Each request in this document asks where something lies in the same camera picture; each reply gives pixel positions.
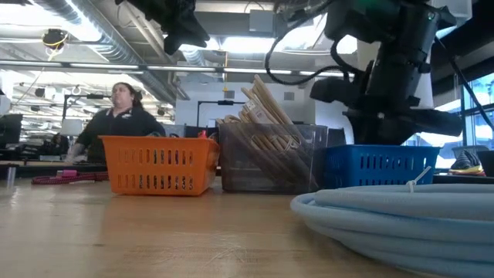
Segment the cable tie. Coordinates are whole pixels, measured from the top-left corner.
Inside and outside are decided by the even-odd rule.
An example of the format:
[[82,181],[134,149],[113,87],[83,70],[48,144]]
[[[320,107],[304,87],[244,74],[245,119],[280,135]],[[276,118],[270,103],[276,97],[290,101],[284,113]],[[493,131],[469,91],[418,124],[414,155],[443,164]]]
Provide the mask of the cable tie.
[[417,185],[417,181],[420,181],[421,178],[423,178],[425,174],[429,172],[429,170],[431,170],[431,166],[427,166],[427,168],[424,169],[424,171],[422,171],[422,173],[415,180],[411,180],[407,182],[406,185],[410,188],[410,193],[414,193],[414,186]]

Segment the orange basket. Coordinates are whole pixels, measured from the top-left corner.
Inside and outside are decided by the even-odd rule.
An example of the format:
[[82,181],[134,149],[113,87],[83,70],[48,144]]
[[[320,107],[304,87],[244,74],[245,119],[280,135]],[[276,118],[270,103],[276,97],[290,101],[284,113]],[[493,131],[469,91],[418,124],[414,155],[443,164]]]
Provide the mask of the orange basket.
[[219,146],[210,139],[101,136],[113,193],[193,195],[216,175]]

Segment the blue basket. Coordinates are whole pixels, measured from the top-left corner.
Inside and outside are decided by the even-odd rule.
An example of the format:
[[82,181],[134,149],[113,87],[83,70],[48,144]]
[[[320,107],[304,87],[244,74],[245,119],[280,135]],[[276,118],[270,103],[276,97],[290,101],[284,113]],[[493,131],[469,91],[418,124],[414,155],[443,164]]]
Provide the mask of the blue basket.
[[361,185],[404,185],[424,169],[417,182],[431,184],[439,147],[346,145],[327,149],[325,188]]

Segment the table surface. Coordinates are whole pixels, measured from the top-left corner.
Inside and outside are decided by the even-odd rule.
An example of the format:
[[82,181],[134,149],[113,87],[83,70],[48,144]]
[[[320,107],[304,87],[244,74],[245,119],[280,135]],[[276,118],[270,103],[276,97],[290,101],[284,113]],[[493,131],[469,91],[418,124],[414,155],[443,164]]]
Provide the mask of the table surface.
[[113,195],[107,183],[0,195],[3,277],[416,277],[308,230],[292,196]]

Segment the coiled cable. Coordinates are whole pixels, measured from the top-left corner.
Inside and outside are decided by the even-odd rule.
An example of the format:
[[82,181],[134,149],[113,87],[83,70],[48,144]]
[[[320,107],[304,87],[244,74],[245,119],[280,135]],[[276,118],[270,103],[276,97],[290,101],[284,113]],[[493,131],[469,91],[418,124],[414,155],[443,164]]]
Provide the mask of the coiled cable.
[[316,232],[391,265],[456,277],[494,275],[494,185],[364,186],[292,200]]

